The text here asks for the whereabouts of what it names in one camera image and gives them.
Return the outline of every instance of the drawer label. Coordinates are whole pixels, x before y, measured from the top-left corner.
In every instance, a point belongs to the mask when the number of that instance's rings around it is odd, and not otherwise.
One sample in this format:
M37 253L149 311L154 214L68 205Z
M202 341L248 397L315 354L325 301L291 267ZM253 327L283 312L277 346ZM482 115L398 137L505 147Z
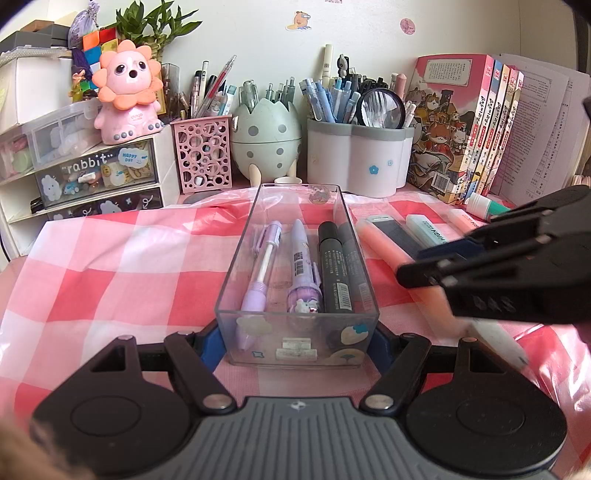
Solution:
M119 150L119 163L125 167L142 168L148 163L150 153L139 148L122 148Z

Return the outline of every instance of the rubik's cube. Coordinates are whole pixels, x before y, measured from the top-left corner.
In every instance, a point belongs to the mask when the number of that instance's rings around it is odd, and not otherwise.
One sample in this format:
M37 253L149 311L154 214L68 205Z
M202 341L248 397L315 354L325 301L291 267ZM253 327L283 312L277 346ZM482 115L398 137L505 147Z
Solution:
M100 54L104 51L117 51L119 40L117 39L116 27L103 28L101 30L94 31L88 35L84 35L82 38L82 50L92 74L95 74L100 70ZM84 80L80 82L82 91L87 90L98 90L99 88L92 82Z

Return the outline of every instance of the book spine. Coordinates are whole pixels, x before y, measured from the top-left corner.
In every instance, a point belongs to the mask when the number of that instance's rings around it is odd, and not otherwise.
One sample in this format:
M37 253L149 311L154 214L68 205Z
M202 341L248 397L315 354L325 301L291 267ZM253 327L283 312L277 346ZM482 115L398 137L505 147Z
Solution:
M486 181L491 173L493 163L495 162L496 155L499 151L499 147L501 146L503 134L505 133L507 120L509 119L509 113L511 111L511 105L513 104L513 96L515 95L515 90L517 89L519 71L511 69L505 65L505 68L503 69L503 76L505 76L505 73L508 76L508 82L506 86L505 98L503 100L501 117L499 118L499 124L492 141L491 152L488 155L484 172L482 173L482 177L480 178L478 186L476 187L476 193L478 194L482 194L484 191Z
M482 173L488 159L488 154L491 151L492 137L495 134L496 125L499 121L501 109L503 107L503 101L505 100L507 83L505 81L503 86L504 88L501 90L501 84L503 80L502 74L503 64L497 60L495 62L495 69L492 75L491 91L488 94L485 116L482 122L482 128L480 129L480 134L478 135L478 144L474 152L476 166L474 168L472 178L470 179L470 184L468 185L466 193L462 198L463 203L467 203L470 195L476 191L476 187L478 187L479 180L482 177Z
M470 178L468 178L467 172L470 170L470 166L472 165L474 150L476 149L476 144L478 143L478 134L480 133L482 121L484 119L486 101L488 100L488 93L491 89L492 71L494 66L495 61L493 58L487 57L485 71L482 76L482 84L480 86L480 94L478 96L478 103L476 105L476 115L474 117L474 123L472 124L472 130L470 131L466 150L462 158L462 165L460 166L459 170L462 181L458 181L452 192L446 194L444 199L446 203L456 203L458 198L460 198L461 195L465 193L470 183Z
M482 190L482 194L484 196L488 195L491 189L492 182L494 181L498 168L501 165L501 161L503 160L503 154L505 153L505 149L507 148L507 142L509 141L509 137L511 136L511 129L513 128L513 122L515 122L515 114L517 113L517 107L519 106L519 99L521 97L523 78L523 73L519 72L517 78L517 88L515 90L515 94L513 95L513 103L511 105L511 111L509 112L509 118L507 119L505 132L503 133L503 139L501 140L501 146L499 147L499 151L496 154L495 162L492 165L491 173L486 181L486 185Z

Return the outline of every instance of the purple mechanical pencil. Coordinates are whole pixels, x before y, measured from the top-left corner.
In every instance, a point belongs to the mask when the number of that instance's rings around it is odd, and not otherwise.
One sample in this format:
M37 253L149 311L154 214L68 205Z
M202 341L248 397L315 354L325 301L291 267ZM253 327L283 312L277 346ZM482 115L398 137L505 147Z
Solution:
M242 300L240 308L243 312L264 312L267 306L267 289L273 263L279 242L281 240L281 224L271 222L261 232L255 251L257 253L255 265L252 269L248 290ZM243 315L236 323L236 340L240 350L248 350L256 342L256 339L271 333L271 325L262 315Z

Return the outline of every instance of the white pen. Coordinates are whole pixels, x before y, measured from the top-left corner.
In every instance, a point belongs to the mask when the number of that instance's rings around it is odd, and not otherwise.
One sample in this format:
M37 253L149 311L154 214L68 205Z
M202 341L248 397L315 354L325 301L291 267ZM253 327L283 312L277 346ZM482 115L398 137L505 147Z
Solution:
M410 127L410 123L413 121L414 111L416 109L417 109L417 106L414 103L411 103L410 108L408 109L408 112L407 112L407 117L404 119L404 125L402 126L403 128Z
M207 85L207 67L209 66L208 61L203 62L203 67L201 68L201 84L199 85L199 105L203 104L205 100L205 86Z

